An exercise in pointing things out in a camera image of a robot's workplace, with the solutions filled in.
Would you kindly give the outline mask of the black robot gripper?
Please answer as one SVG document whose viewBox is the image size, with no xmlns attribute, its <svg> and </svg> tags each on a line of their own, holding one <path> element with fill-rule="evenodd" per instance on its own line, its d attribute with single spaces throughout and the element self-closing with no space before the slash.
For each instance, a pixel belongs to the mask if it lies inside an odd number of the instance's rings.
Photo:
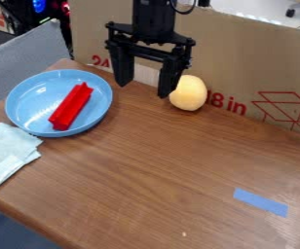
<svg viewBox="0 0 300 249">
<path fill-rule="evenodd" d="M 175 32 L 175 15 L 188 15 L 176 8 L 176 0 L 132 0 L 131 23 L 107 22 L 110 52 L 115 81 L 123 87 L 134 77 L 134 59 L 162 62 L 158 96 L 166 98 L 191 58 L 195 41 Z"/>
</svg>

